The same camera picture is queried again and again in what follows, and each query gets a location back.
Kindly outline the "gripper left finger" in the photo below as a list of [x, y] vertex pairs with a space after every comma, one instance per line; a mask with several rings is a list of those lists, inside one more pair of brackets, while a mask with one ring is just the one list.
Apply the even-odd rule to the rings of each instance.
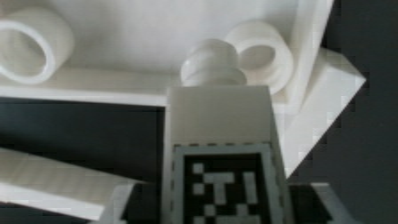
[[133, 188], [133, 184], [122, 184], [115, 187], [99, 219], [90, 221], [87, 224], [126, 224], [122, 214], [128, 206]]

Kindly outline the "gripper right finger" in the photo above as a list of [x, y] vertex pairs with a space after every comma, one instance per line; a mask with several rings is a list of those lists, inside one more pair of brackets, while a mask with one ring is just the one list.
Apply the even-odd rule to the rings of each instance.
[[320, 201], [323, 203], [330, 220], [327, 224], [362, 224], [362, 222], [353, 218], [346, 206], [341, 202], [337, 194], [332, 190], [329, 183], [313, 183], [311, 187], [314, 189]]

